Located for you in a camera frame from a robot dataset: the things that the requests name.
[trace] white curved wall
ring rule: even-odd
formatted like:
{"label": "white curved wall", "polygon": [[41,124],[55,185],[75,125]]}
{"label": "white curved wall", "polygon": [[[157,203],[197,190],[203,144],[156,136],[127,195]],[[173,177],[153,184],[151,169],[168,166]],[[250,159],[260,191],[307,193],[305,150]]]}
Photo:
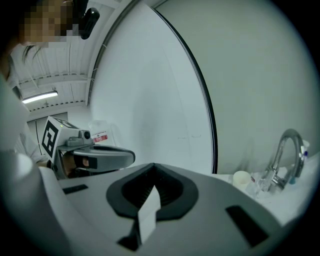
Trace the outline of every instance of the white curved wall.
{"label": "white curved wall", "polygon": [[135,152],[135,165],[212,172],[211,131],[196,73],[176,36],[144,3],[112,35],[90,109],[94,120],[112,124],[118,147]]}
{"label": "white curved wall", "polygon": [[[320,80],[303,40],[269,1],[168,0],[157,9],[177,29],[206,81],[219,174],[260,171],[282,133],[296,129],[320,151]],[[291,162],[288,140],[283,165]]]}

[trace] wall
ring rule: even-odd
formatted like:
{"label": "wall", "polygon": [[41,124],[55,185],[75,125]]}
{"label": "wall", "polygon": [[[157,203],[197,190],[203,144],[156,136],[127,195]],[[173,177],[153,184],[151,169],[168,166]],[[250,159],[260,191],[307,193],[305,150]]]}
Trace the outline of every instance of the wall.
{"label": "wall", "polygon": [[161,5],[162,3],[164,3],[166,0],[143,0],[143,2],[152,8],[155,8],[159,5]]}
{"label": "wall", "polygon": [[87,106],[76,106],[67,109],[68,121],[70,124],[83,130],[89,129],[89,122],[92,121],[92,115],[90,108]]}
{"label": "wall", "polygon": [[142,2],[112,35],[94,78],[90,109],[107,120],[134,165],[212,171],[208,114],[195,70],[165,22]]}
{"label": "wall", "polygon": [[[304,42],[271,3],[168,0],[157,9],[204,75],[215,115],[218,173],[260,171],[282,133],[296,129],[320,150],[319,77]],[[291,162],[293,143],[284,149]]]}

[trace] faucet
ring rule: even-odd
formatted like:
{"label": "faucet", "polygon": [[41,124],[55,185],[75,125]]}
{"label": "faucet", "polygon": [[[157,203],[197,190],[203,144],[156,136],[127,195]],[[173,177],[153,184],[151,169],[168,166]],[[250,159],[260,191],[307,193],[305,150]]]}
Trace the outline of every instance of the faucet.
{"label": "faucet", "polygon": [[[278,176],[279,162],[281,160],[282,153],[287,139],[292,139],[295,147],[295,162],[294,167],[289,169],[284,176],[281,178]],[[292,177],[300,177],[302,168],[304,167],[304,143],[299,133],[294,129],[287,129],[281,136],[278,149],[276,151],[273,163],[267,167],[267,173],[262,178],[261,189],[262,191],[268,191],[271,185],[276,185],[282,190]]]}

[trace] ceiling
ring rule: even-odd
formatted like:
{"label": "ceiling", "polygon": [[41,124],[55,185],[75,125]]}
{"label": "ceiling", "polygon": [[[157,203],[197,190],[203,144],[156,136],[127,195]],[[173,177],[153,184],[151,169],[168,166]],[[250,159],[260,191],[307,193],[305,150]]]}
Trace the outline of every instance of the ceiling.
{"label": "ceiling", "polygon": [[[29,119],[65,112],[66,108],[88,104],[94,65],[103,41],[112,24],[132,0],[90,0],[87,9],[96,8],[100,18],[90,37],[82,40],[68,36],[65,42],[50,44],[41,50],[30,50],[23,62],[24,46],[18,45],[11,53],[19,80],[22,97],[57,91],[58,96],[27,103]],[[144,0],[149,6],[163,2]]]}

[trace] white countertop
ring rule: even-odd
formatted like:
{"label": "white countertop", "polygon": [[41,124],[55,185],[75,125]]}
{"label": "white countertop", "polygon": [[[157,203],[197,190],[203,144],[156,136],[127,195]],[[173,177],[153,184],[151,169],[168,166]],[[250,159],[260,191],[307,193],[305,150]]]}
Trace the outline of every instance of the white countertop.
{"label": "white countertop", "polygon": [[[320,152],[310,157],[295,184],[287,184],[283,191],[272,188],[261,192],[254,200],[266,208],[284,226],[294,218],[304,214],[310,199],[317,188],[320,167]],[[212,174],[211,177],[232,184],[233,174]]]}

